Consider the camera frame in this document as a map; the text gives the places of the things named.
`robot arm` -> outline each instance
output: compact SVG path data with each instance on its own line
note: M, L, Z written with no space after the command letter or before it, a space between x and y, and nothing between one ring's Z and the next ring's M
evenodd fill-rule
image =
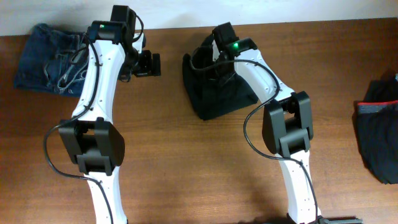
M77 121L59 129L70 159L85 177L101 183L108 199L114 224L126 224L119 190L119 167L124 158L124 139L113 126L112 107L116 82L134 74L137 77L160 75L160 56L142 50L144 34L134 34L136 14L127 6L114 6L111 21L94 21L88 29L99 60L89 46L89 63L78 105L72 116L85 110L93 96L96 72L99 80L94 102ZM111 215L98 186L88 181L97 224L111 223Z
M233 59L251 60L266 66L260 51L251 39L239 40L230 23L214 29L213 60ZM269 100L276 91L274 79L260 66L253 63L235 62L236 74L243 77L259 97L262 103ZM312 116L310 101L301 92L296 94L293 89L277 78L280 92L275 99L265 106L263 137L271 151L277 157L290 157L301 161L310 173L310 139L312 138ZM284 119L284 113L295 113L291 121ZM315 221L315 202L310 184L301 166L294 161L279 161L285 180L289 198L289 217L294 223L311 223Z

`wooden desk surface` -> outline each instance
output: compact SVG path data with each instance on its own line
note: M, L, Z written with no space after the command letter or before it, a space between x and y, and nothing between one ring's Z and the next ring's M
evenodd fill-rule
M126 141L120 184L130 223L236 223L287 212L278 163L253 152L242 134L254 106L207 122L191 108L182 56L211 30L147 30L147 48L160 53L162 76L118 83L113 118ZM235 30L255 41L288 86L312 99L311 173L324 216L397 223L398 188L380 184L364 168L351 120L353 102L369 82L398 70L397 19ZM77 99L12 88L26 39L0 38L0 223L94 223L87 183L56 175L42 152L44 133L71 116ZM266 151L261 114L248 130ZM57 134L49 150L59 169L78 173Z

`denim jeans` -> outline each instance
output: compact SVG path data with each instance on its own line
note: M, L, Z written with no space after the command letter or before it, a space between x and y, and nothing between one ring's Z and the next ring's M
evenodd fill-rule
M59 31L47 24L37 24L25 44L19 60L14 87L79 97L88 65L86 50L72 65L69 58L82 47L83 33Z

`white wall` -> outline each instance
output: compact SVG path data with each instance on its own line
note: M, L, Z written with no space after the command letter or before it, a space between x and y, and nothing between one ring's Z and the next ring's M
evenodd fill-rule
M129 5L146 29L398 16L398 0L1 0L0 35L26 34L39 22L86 30L109 20L113 4Z

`black joint bracket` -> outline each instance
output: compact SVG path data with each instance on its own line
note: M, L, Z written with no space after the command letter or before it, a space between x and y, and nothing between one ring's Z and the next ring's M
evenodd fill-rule
M70 160L78 164L84 174L94 171L112 175L115 166L123 162L124 139L112 123L103 118L76 120L58 131Z
M239 40L230 22L218 25L213 29L214 40L219 51L226 50L225 47Z
M285 119L285 113L294 117ZM271 153L290 157L310 149L313 137L310 98L302 91L282 100L272 100L264 106L262 138Z

